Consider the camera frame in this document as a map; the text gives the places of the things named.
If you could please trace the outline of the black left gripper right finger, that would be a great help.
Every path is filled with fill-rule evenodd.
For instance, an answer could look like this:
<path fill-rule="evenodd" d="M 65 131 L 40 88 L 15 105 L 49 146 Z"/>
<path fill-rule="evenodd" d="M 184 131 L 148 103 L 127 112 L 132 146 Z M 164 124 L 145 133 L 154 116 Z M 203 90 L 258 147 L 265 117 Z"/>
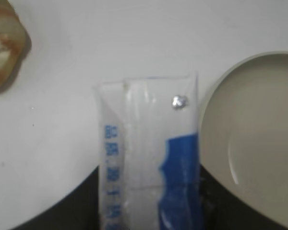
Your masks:
<path fill-rule="evenodd" d="M 224 175 L 200 170 L 207 230 L 288 230 L 288 173 L 273 164 L 230 163 Z"/>

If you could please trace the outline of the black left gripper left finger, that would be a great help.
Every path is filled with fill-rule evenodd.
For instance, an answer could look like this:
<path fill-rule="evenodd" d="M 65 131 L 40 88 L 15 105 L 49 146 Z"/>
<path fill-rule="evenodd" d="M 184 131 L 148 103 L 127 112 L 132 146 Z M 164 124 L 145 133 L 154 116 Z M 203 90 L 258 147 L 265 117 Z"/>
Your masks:
<path fill-rule="evenodd" d="M 68 196 L 18 230 L 98 230 L 99 168 Z"/>

